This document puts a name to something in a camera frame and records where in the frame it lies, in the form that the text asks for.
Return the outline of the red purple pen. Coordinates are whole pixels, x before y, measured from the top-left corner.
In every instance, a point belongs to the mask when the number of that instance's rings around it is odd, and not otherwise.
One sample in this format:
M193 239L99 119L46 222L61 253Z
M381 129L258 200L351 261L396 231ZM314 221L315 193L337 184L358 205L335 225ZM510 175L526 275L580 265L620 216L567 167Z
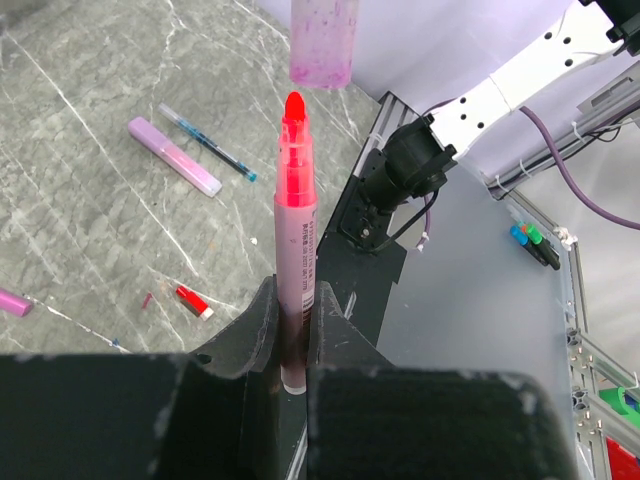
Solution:
M274 220L281 380L289 394L301 395L306 392L318 220L313 138L297 91L288 95L282 117Z

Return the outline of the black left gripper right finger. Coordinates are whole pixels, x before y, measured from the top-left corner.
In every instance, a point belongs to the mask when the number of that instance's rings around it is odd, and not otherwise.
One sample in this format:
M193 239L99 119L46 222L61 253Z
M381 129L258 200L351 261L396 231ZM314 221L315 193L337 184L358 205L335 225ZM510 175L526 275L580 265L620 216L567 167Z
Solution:
M391 364L315 288L307 366L311 479L571 479L548 395L513 372Z

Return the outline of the small purple pen cap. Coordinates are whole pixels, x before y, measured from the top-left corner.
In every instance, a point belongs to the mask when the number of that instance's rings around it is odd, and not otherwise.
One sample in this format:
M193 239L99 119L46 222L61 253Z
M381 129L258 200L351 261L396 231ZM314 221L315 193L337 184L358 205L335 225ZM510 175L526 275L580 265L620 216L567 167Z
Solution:
M23 296L0 289L0 309L19 318L25 317L33 309L33 303Z

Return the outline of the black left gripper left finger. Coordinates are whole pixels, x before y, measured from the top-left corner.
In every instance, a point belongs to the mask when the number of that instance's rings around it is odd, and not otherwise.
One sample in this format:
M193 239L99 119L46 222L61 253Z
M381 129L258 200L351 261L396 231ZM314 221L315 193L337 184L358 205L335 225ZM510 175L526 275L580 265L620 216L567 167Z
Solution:
M5 479L275 479L278 302L191 353L1 359Z

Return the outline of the purple highlighter pen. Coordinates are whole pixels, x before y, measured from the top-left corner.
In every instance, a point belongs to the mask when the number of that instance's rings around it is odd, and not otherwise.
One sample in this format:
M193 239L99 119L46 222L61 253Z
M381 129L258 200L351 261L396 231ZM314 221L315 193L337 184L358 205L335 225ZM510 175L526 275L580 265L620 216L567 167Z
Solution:
M217 178L206 171L145 118L136 117L131 120L128 123L128 131L133 138L207 197L212 198L221 190L222 184Z

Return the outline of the small pale purple cap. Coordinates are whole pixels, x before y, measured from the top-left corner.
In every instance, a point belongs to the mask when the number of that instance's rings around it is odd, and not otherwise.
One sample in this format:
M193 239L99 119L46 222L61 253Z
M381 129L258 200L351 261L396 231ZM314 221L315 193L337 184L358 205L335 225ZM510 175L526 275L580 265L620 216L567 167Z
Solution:
M291 2L290 79L336 90L351 81L359 2Z

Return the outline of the blue pen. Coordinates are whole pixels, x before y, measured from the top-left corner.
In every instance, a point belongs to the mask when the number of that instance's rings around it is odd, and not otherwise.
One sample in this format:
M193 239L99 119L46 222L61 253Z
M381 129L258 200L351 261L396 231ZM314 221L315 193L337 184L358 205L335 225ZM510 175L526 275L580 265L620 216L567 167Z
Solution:
M206 150L216 155L227 165L233 168L236 172L245 177L249 182L255 182L257 180L257 174L253 170L251 170L243 162L236 160L233 156L224 151L214 140L209 138L201 130L196 128L191 122L189 122L183 116L177 114L166 104L160 103L158 106L158 111L161 115L163 115L171 123L180 128L184 133L189 135Z

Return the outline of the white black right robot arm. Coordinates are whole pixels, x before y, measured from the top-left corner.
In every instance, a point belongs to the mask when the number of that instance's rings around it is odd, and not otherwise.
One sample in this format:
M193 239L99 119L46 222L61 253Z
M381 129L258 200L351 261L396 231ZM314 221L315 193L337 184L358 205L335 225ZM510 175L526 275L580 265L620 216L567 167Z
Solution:
M574 1L531 44L475 87L433 113L398 128L377 154L383 160L359 185L380 212L423 197L479 138L555 81L612 55L639 52L636 1Z

